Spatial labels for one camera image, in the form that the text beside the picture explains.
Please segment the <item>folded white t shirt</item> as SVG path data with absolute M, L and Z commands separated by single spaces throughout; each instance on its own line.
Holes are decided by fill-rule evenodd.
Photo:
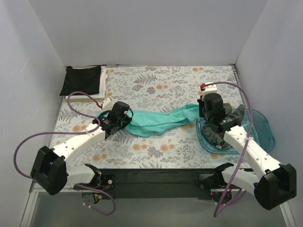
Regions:
M 106 81 L 108 79 L 107 75 L 107 68 L 106 67 L 101 67 L 101 74 L 100 74 L 100 83 L 99 83 L 99 93 L 90 95 L 94 99 L 104 99 L 105 94 L 106 94 Z M 77 98 L 77 99 L 84 99 L 84 98 L 89 98 L 85 95 L 73 95 L 71 96 L 72 99 Z

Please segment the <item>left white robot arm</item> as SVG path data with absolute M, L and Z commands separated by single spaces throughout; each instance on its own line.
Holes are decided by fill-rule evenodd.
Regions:
M 96 189 L 101 184 L 101 171 L 91 165 L 72 167 L 72 162 L 89 148 L 124 129 L 132 120 L 132 110 L 124 102 L 112 102 L 109 98 L 101 104 L 102 113 L 87 128 L 66 142 L 52 148 L 39 149 L 30 176 L 50 195 L 65 186 L 78 184 Z

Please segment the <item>folded beige t shirt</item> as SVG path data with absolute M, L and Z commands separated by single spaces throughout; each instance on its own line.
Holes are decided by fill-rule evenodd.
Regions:
M 94 99 L 94 100 L 97 101 L 97 102 L 103 102 L 104 101 L 104 99 Z M 80 99 L 70 98 L 69 99 L 70 102 L 94 102 L 94 100 L 92 100 L 90 98 L 84 98 L 84 99 L 83 98 L 82 99 L 81 98 Z

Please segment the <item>floral table cloth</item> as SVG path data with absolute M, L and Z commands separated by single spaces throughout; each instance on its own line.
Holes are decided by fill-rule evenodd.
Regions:
M 200 85 L 219 82 L 218 92 L 233 108 L 242 104 L 231 66 L 105 67 L 106 96 L 133 110 L 171 112 L 201 96 Z M 199 144 L 190 122 L 160 136 L 137 137 L 122 130 L 74 160 L 100 168 L 214 168 L 238 163 L 239 155 L 211 154 Z

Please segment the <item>folded black t shirt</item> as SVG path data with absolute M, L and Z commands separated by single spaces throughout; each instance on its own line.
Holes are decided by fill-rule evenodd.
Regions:
M 92 68 L 76 69 L 68 66 L 60 96 L 68 96 L 75 91 L 84 92 L 88 95 L 99 93 L 101 66 Z

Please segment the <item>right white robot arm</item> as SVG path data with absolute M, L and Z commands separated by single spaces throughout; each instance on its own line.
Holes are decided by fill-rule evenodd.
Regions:
M 214 169 L 214 174 L 204 180 L 207 185 L 227 187 L 233 185 L 253 194 L 258 203 L 270 210 L 297 196 L 296 169 L 283 165 L 272 158 L 253 139 L 250 139 L 240 118 L 245 108 L 240 105 L 231 115 L 227 115 L 223 100 L 217 93 L 200 97 L 199 114 L 207 122 L 211 132 L 223 135 L 223 140 L 231 145 L 250 165 L 254 173 L 236 170 L 231 163 Z

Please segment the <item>dark grey t shirt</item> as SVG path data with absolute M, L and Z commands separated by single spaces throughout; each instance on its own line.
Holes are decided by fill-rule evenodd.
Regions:
M 232 110 L 232 106 L 229 103 L 223 103 L 225 114 L 232 115 L 239 122 L 242 122 L 245 115 L 245 106 L 240 104 L 236 109 Z M 212 131 L 209 124 L 201 127 L 201 133 L 203 137 L 209 142 L 211 145 L 215 145 L 220 150 L 225 150 L 231 147 L 230 144 L 223 140 L 224 133 L 215 133 Z

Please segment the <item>blue transparent plastic basket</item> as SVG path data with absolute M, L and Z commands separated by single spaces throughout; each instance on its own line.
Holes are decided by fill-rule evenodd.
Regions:
M 267 118 L 259 111 L 252 110 L 253 126 L 250 136 L 264 149 L 267 153 L 271 152 L 275 146 L 275 138 L 271 132 Z M 205 126 L 207 122 L 203 118 L 196 120 L 196 133 L 200 146 L 211 154 L 222 155 L 238 155 L 239 153 L 233 147 L 221 150 L 215 145 L 209 143 L 201 133 L 201 128 Z

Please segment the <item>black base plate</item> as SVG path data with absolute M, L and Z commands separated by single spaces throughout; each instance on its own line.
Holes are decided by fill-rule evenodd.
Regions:
M 226 183 L 210 169 L 101 169 L 101 174 L 86 186 L 104 189 L 115 199 L 198 198 L 209 200 Z

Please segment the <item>teal t shirt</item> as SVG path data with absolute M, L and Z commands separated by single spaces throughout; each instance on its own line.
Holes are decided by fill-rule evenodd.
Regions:
M 199 106 L 186 104 L 172 112 L 134 110 L 133 113 L 132 121 L 125 129 L 133 135 L 148 138 L 195 121 L 199 118 Z

